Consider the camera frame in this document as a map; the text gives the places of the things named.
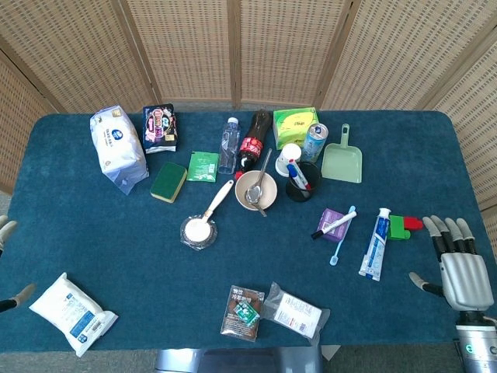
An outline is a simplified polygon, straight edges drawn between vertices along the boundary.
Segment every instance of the small dish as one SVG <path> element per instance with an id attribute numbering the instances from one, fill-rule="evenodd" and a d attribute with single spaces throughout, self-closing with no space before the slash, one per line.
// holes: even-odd
<path id="1" fill-rule="evenodd" d="M 259 176 L 259 170 L 254 169 L 252 171 L 248 171 L 247 173 L 244 173 L 242 176 L 240 176 L 240 179 L 238 179 L 235 184 L 236 199 L 241 206 L 250 211 L 257 211 L 257 208 L 253 207 L 249 202 L 247 202 L 247 200 L 245 199 L 245 191 L 257 181 L 257 176 Z M 268 173 L 264 173 L 261 188 L 262 196 L 259 200 L 259 206 L 263 210 L 265 210 L 269 206 L 271 206 L 276 199 L 278 188 L 276 186 L 276 181 L 274 181 L 273 177 Z"/>

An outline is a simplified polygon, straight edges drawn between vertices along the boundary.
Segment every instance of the woven rattan panel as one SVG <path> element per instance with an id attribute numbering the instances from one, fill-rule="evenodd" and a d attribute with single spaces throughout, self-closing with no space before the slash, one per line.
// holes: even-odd
<path id="1" fill-rule="evenodd" d="M 164 101 L 231 99 L 226 0 L 127 0 Z"/>
<path id="2" fill-rule="evenodd" d="M 497 261 L 497 211 L 493 214 L 484 215 L 483 222 L 487 228 L 488 237 L 494 250 L 494 257 Z"/>
<path id="3" fill-rule="evenodd" d="M 495 0 L 362 2 L 323 108 L 414 108 L 495 10 Z"/>
<path id="4" fill-rule="evenodd" d="M 36 120 L 47 114 L 33 93 L 0 61 L 0 190 L 11 193 Z"/>
<path id="5" fill-rule="evenodd" d="M 497 200 L 497 43 L 435 109 L 452 119 L 480 207 Z"/>
<path id="6" fill-rule="evenodd" d="M 345 3 L 242 0 L 242 101 L 310 104 Z"/>
<path id="7" fill-rule="evenodd" d="M 152 100 L 110 2 L 0 2 L 0 34 L 69 112 Z"/>

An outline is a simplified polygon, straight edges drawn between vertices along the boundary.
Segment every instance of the white toothbrush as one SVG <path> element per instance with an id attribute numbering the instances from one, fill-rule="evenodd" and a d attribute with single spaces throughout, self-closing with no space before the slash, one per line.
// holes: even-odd
<path id="1" fill-rule="evenodd" d="M 351 212 L 354 212 L 356 210 L 356 207 L 355 206 L 350 206 L 350 209 L 349 209 L 349 214 Z M 339 242 L 339 245 L 336 247 L 336 251 L 335 251 L 335 255 L 332 256 L 332 258 L 330 259 L 329 263 L 332 265 L 332 266 L 336 266 L 336 264 L 338 263 L 339 261 L 339 251 L 340 251 L 340 246 L 342 245 L 342 242 L 343 240 L 345 239 L 345 236 L 347 235 L 347 231 L 349 230 L 349 226 L 350 226 L 350 222 L 352 220 L 349 220 L 347 222 L 347 226 L 345 228 L 345 233 L 343 234 L 343 238 L 340 240 Z"/>

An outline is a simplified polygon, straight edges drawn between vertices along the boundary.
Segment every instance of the black cup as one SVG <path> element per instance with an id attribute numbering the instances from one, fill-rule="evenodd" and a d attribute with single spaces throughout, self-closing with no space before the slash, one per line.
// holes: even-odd
<path id="1" fill-rule="evenodd" d="M 319 183 L 321 182 L 321 170 L 314 164 L 310 162 L 299 162 L 297 163 L 301 168 L 302 173 L 307 179 L 309 185 L 311 186 L 310 190 L 301 189 L 297 186 L 295 181 L 288 176 L 287 187 L 285 191 L 287 192 L 288 197 L 296 202 L 305 202 L 309 200 L 317 187 L 319 187 Z"/>

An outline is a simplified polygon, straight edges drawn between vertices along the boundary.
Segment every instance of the toothpaste tube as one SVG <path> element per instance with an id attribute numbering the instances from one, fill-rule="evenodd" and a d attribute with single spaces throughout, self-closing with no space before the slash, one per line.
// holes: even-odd
<path id="1" fill-rule="evenodd" d="M 383 263 L 383 254 L 385 243 L 387 242 L 390 210 L 381 208 L 380 214 L 374 226 L 374 232 L 371 236 L 370 245 L 364 255 L 363 264 L 360 266 L 359 274 L 379 281 L 381 275 L 381 264 Z"/>

